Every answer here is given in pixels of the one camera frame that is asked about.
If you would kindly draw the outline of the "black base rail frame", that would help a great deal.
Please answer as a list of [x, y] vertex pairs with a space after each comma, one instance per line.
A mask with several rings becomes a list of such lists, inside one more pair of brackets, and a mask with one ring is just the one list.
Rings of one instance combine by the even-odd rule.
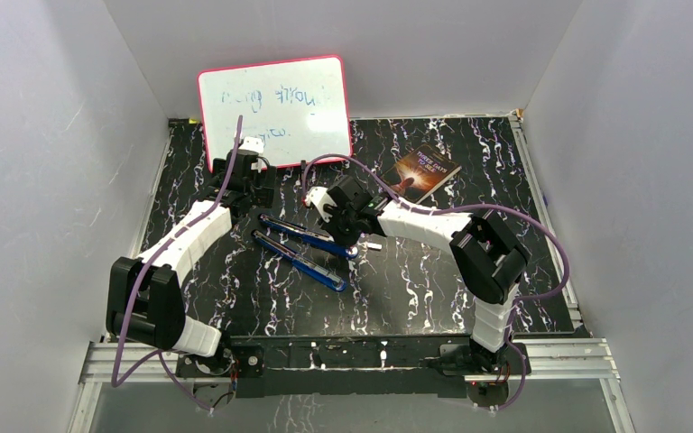
[[490, 352], [465, 334], [233, 337], [206, 360], [183, 355], [180, 378], [234, 380], [242, 399], [288, 394], [434, 394], [466, 398], [476, 387], [501, 399], [508, 350]]

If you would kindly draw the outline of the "whiteboard with pink frame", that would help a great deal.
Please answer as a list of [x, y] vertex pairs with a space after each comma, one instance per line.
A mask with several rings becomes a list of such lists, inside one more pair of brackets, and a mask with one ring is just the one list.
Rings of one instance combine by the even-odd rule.
[[204, 70], [197, 77], [208, 161], [237, 136], [263, 142], [272, 165], [353, 153], [343, 61], [337, 55]]

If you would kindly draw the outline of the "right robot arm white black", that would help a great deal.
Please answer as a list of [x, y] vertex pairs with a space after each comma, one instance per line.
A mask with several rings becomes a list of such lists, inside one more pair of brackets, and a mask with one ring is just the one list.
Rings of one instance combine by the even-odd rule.
[[314, 187], [304, 202], [319, 212], [320, 226], [337, 244], [350, 246], [362, 235], [409, 239], [455, 260], [475, 298], [475, 318], [466, 349], [444, 365], [467, 373], [496, 373], [508, 360], [516, 291], [531, 258], [494, 210], [441, 214], [389, 194], [373, 195], [350, 176], [329, 188]]

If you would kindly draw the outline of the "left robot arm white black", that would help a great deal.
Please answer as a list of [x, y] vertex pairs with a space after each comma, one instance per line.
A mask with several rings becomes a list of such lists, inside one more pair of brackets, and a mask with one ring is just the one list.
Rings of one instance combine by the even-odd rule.
[[243, 145], [216, 159], [211, 178], [189, 213], [156, 245], [111, 268], [106, 330], [163, 351], [197, 355], [201, 367], [222, 375], [232, 367], [232, 349], [222, 333], [187, 316], [182, 283], [194, 265], [254, 207], [269, 207], [275, 168], [260, 149]]

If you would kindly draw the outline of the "paperback book orange cover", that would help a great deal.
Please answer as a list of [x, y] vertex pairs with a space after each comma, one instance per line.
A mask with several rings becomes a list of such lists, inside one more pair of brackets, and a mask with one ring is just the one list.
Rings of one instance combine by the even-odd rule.
[[383, 175], [383, 182], [407, 201], [419, 204], [461, 170], [430, 144], [423, 144], [400, 158]]

